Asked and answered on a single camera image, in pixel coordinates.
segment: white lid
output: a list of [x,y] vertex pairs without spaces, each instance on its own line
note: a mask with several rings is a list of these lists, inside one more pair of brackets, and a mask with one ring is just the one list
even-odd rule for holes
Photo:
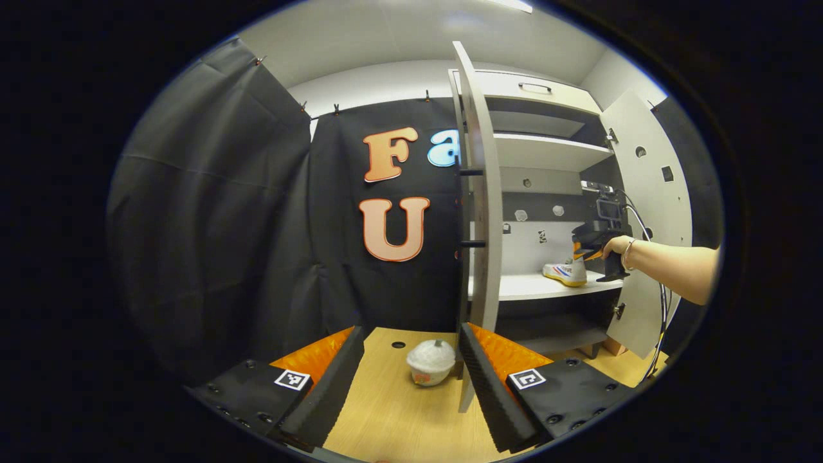
[[406,363],[425,373],[443,372],[454,366],[454,349],[442,339],[429,339],[409,352]]

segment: bracelet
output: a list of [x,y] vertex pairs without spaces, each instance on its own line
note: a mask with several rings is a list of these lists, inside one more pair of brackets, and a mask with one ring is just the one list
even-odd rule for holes
[[632,238],[631,241],[629,241],[629,245],[625,247],[625,250],[623,251],[623,255],[621,256],[621,263],[623,264],[623,268],[626,269],[626,270],[634,270],[635,269],[634,267],[629,267],[629,265],[626,263],[629,260],[629,251],[631,250],[631,245],[633,245],[634,243],[635,243],[635,239]]

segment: white sneaker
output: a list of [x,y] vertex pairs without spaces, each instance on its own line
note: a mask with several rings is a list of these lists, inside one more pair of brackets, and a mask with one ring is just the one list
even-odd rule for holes
[[588,281],[582,257],[577,260],[567,259],[565,264],[543,265],[543,276],[571,287],[583,286]]

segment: orange letter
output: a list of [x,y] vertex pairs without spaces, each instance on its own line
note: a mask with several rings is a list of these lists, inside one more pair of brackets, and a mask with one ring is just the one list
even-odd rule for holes
[[423,249],[423,211],[431,202],[426,198],[405,198],[400,209],[406,211],[406,242],[395,246],[386,240],[386,212],[392,208],[388,199],[360,202],[363,211],[363,242],[369,254],[380,260],[403,262],[413,259]]
[[[392,145],[395,138],[400,139]],[[392,157],[396,157],[400,162],[406,162],[409,158],[409,145],[406,140],[417,140],[417,131],[406,127],[363,138],[363,143],[369,145],[369,171],[365,173],[365,181],[379,182],[400,175],[400,167],[392,163]]]

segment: hand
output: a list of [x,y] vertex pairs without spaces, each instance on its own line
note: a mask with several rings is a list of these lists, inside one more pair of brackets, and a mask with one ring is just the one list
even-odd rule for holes
[[603,247],[603,259],[605,260],[612,251],[615,251],[617,254],[623,254],[625,252],[625,248],[629,247],[630,241],[631,236],[627,235],[611,238]]

